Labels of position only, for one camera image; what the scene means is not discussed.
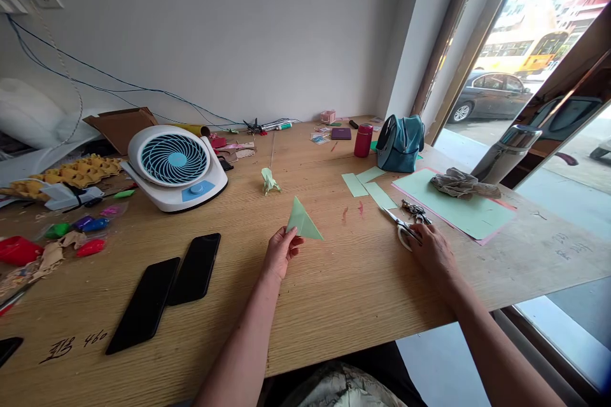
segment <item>car window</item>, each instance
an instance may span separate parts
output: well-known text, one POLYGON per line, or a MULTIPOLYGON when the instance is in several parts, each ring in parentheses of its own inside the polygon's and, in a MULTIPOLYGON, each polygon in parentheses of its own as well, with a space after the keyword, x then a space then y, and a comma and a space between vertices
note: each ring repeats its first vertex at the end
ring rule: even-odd
POLYGON ((522 92, 522 83, 515 76, 507 76, 507 90, 511 92, 522 92))
POLYGON ((480 76, 473 81, 473 87, 503 90, 504 77, 505 75, 495 73, 480 76))

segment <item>yellow egg carton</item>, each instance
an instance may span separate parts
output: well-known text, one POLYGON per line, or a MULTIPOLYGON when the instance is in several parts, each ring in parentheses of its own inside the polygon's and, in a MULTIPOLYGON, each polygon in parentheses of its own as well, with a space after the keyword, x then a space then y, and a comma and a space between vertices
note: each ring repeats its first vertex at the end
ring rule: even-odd
POLYGON ((85 189, 99 183, 103 178, 118 175, 121 172, 121 159, 103 158, 98 155, 63 164, 60 169, 49 169, 38 175, 30 175, 33 179, 13 181, 10 188, 0 188, 0 194, 31 198, 46 202, 49 196, 41 192, 44 181, 49 184, 66 183, 79 189, 85 189))

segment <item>fan knob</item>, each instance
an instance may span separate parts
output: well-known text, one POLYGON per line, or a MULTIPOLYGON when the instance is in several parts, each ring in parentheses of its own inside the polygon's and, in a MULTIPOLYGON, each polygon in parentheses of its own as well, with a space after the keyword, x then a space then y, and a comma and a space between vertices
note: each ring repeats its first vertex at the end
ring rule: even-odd
POLYGON ((189 188, 192 194, 201 194, 204 191, 204 187, 201 184, 194 184, 189 188))

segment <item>scissors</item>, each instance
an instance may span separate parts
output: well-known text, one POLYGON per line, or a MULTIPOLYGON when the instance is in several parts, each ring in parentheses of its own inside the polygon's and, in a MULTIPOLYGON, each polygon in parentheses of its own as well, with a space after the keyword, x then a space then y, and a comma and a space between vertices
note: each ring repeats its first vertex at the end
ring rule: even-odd
POLYGON ((422 245, 422 237, 420 237, 416 232, 411 230, 409 227, 409 224, 397 218, 395 215, 393 215, 390 211, 386 210, 384 207, 382 207, 382 210, 385 211, 385 213, 389 215, 390 218, 397 224, 397 237, 399 238, 399 242, 401 242, 401 244, 407 250, 412 251, 412 249, 409 247, 409 244, 405 241, 404 234, 406 234, 408 237, 415 238, 416 242, 422 245))

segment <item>rag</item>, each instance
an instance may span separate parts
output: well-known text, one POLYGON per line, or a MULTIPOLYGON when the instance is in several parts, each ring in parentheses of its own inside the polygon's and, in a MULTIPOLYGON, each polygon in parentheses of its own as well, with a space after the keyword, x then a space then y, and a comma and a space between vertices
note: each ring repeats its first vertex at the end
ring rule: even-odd
POLYGON ((501 191, 495 184, 480 183, 473 175, 461 172, 455 167, 446 170, 446 174, 437 174, 431 183, 438 191, 462 200, 471 200, 473 194, 482 197, 501 198, 501 191))

